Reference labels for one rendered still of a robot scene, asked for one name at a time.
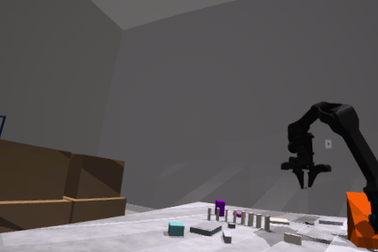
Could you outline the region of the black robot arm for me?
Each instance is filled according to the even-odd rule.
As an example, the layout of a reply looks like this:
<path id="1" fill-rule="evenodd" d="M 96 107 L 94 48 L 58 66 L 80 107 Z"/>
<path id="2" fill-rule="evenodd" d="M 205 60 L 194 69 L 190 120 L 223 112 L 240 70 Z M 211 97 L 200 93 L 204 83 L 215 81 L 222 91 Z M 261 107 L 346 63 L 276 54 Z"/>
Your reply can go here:
<path id="1" fill-rule="evenodd" d="M 308 133 L 311 124 L 317 119 L 329 125 L 331 130 L 343 137 L 366 179 L 363 191 L 370 201 L 372 214 L 368 215 L 374 232 L 378 233 L 378 161 L 358 129 L 358 115 L 353 106 L 339 103 L 320 102 L 298 121 L 287 126 L 287 149 L 296 154 L 298 150 L 312 150 L 312 138 Z"/>

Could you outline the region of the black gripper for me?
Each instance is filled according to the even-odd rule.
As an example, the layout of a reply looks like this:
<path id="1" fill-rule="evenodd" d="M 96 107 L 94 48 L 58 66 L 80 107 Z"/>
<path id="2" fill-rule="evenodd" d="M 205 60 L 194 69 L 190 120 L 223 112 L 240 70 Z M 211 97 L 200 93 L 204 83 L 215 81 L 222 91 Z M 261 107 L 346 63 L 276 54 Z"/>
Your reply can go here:
<path id="1" fill-rule="evenodd" d="M 281 169 L 292 169 L 292 173 L 296 174 L 301 188 L 303 189 L 303 174 L 302 169 L 309 169 L 310 172 L 307 172 L 309 175 L 308 187 L 312 187 L 315 177 L 320 174 L 320 172 L 331 171 L 331 166 L 329 164 L 317 164 L 314 166 L 313 162 L 314 152 L 308 149 L 298 150 L 298 163 L 294 162 L 284 162 L 281 164 Z M 304 166 L 304 167 L 302 167 Z M 308 166 L 308 167 L 307 167 Z"/>

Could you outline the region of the teal block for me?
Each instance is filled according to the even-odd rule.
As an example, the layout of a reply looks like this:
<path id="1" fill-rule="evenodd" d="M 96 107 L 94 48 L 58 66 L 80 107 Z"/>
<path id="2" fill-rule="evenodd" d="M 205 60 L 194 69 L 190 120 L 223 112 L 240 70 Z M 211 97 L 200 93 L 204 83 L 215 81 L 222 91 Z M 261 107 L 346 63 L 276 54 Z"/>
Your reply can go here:
<path id="1" fill-rule="evenodd" d="M 182 223 L 169 222 L 170 236 L 184 236 L 185 226 Z"/>

